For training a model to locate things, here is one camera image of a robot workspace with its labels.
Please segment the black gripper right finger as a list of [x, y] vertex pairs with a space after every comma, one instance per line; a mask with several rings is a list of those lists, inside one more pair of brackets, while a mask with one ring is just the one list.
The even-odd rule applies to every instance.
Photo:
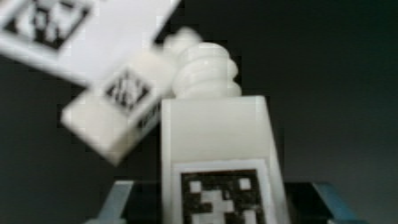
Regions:
[[292, 224], [370, 224], [328, 182], [287, 182]]

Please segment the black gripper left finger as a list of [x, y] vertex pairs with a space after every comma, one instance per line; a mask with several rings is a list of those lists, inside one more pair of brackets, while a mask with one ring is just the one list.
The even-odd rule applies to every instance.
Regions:
[[127, 180], [120, 180], [115, 183], [99, 217], [90, 219], [84, 224], [127, 224], [123, 211], [129, 203], [134, 185], [136, 182]]

